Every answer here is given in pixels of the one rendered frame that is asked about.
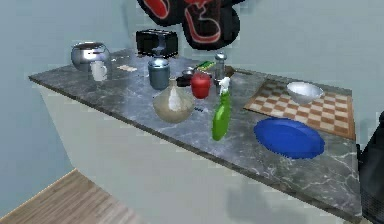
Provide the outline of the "beige round vase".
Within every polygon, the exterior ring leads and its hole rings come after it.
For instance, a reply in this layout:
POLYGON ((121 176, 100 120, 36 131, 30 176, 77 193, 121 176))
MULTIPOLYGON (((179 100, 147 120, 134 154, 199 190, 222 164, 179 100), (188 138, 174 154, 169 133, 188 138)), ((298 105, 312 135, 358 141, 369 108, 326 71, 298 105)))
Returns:
POLYGON ((178 87, 175 78, 170 78, 168 87, 153 99, 152 105, 161 120, 176 124, 191 116, 194 97, 182 87, 178 87))

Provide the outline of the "red apple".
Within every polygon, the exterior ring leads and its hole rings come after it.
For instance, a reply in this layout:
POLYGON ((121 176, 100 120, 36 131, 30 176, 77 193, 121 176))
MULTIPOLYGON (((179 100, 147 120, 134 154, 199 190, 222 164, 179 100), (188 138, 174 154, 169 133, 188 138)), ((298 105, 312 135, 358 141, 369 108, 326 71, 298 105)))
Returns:
POLYGON ((195 73, 190 81, 191 90, 197 99, 204 99, 209 95, 211 86, 210 76, 204 73, 195 73))

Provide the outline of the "green spray bottle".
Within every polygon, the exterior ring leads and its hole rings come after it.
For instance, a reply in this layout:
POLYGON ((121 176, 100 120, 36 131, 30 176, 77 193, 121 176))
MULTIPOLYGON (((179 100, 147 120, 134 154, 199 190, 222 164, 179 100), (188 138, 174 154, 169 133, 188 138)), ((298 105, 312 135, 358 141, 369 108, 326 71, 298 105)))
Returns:
POLYGON ((231 103, 230 103, 230 78, 225 77, 219 81, 220 86, 220 103, 216 108, 212 120, 212 138, 215 141, 221 140, 227 133, 229 120, 231 116, 231 103))

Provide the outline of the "small black pan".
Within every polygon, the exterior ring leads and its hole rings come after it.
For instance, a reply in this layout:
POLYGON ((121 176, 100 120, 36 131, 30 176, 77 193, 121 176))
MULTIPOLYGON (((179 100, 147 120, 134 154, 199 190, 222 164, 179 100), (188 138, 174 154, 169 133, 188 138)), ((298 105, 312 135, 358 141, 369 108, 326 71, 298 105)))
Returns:
POLYGON ((195 73, 194 68, 188 68, 182 72, 182 75, 176 78, 178 87, 187 87, 190 85, 192 76, 195 73))

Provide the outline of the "green sponge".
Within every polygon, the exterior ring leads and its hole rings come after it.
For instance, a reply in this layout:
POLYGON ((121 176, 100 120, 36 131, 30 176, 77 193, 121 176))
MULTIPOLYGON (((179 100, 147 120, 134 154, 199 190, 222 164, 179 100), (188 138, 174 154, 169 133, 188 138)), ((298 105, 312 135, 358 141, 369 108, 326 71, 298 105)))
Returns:
POLYGON ((205 71, 214 65, 215 65, 215 63, 213 61, 204 61, 197 66, 197 69, 201 70, 201 71, 205 71))

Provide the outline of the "grey blue canister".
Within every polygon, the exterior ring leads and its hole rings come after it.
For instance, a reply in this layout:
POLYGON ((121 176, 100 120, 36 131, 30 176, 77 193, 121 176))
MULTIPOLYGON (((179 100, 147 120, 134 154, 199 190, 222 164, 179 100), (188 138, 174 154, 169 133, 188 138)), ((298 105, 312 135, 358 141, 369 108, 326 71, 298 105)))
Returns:
POLYGON ((167 59, 153 57, 148 62, 150 85, 155 90, 164 90, 168 87, 170 78, 170 67, 167 59))

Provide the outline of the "silver pepper mill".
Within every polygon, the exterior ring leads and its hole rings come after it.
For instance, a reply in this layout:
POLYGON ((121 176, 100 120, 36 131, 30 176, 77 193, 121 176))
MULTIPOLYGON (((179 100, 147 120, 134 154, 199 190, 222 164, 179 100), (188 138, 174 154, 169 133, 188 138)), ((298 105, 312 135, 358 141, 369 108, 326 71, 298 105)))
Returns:
POLYGON ((215 74, 214 80, 216 83, 219 83, 225 77, 225 60, 227 59, 227 55, 224 52, 218 52, 215 55, 215 74))

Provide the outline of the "grey marble kitchen counter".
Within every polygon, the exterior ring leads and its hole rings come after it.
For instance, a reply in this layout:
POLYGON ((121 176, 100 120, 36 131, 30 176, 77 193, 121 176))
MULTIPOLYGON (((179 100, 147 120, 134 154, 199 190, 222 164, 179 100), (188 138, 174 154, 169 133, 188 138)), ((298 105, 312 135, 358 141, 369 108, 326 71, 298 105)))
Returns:
POLYGON ((73 66, 33 76, 74 167, 149 224, 358 223, 361 204, 353 141, 326 135, 322 155, 292 160, 260 145, 259 115, 245 105, 262 73, 231 81, 227 135, 211 137, 216 94, 178 124, 154 112, 147 62, 112 56, 96 82, 73 66))

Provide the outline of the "black toaster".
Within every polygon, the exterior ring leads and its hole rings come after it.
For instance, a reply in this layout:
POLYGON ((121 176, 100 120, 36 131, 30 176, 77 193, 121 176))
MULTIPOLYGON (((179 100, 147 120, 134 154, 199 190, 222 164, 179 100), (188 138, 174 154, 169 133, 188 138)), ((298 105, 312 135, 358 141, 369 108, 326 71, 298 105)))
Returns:
POLYGON ((178 36, 173 31, 147 29, 136 32, 136 46, 139 55, 153 56, 154 48, 162 47, 160 54, 164 58, 178 54, 178 36))

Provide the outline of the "blue plate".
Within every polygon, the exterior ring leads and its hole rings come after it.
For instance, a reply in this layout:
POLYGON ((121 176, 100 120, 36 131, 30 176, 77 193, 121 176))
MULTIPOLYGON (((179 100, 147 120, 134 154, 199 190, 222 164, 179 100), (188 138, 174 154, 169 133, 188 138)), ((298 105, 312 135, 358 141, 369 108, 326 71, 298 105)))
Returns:
POLYGON ((267 118, 254 126, 260 144, 291 159, 313 159, 324 152, 325 141, 302 122, 288 118, 267 118))

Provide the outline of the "white mug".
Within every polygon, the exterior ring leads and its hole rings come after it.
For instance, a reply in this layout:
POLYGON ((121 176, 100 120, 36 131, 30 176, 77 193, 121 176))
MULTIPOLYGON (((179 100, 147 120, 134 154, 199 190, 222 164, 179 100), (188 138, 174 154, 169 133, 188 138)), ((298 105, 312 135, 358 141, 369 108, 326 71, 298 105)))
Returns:
POLYGON ((107 79, 108 69, 103 61, 94 61, 90 64, 91 73, 95 81, 104 81, 107 79))

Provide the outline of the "white bowl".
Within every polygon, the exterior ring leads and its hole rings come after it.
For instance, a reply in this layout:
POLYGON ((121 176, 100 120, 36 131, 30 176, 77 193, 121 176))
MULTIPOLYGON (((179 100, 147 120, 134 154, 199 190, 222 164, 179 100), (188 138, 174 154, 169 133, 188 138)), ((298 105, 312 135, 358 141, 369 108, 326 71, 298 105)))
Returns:
POLYGON ((291 99, 298 104, 309 104, 324 94, 320 87, 307 82, 291 82, 286 88, 291 99))

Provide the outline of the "round chrome bowl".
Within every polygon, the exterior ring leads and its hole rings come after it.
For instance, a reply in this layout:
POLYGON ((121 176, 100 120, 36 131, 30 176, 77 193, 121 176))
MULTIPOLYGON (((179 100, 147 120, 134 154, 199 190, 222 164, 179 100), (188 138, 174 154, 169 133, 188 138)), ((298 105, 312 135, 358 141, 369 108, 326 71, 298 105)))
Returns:
POLYGON ((94 61, 102 61, 107 68, 111 67, 110 52, 102 42, 82 42, 74 45, 71 61, 74 67, 82 72, 90 72, 90 64, 94 61))

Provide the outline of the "checkered wooden board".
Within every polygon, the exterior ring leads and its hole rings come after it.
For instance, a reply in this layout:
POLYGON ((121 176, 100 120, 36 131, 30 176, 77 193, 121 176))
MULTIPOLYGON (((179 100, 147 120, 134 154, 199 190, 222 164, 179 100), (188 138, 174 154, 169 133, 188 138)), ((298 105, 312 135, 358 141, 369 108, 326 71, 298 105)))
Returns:
POLYGON ((245 104, 244 109, 302 122, 347 139, 355 140, 352 98, 326 92, 310 104, 299 105, 287 92, 287 84, 267 79, 245 104))

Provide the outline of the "black and red wall decoration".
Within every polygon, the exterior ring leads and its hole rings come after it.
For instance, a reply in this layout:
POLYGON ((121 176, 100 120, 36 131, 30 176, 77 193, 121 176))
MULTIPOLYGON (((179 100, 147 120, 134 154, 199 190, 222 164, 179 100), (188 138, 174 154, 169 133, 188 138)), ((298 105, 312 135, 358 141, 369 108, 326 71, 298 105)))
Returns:
POLYGON ((188 44, 197 50, 217 50, 231 44, 240 32, 233 8, 244 0, 137 0, 157 25, 181 24, 188 44))

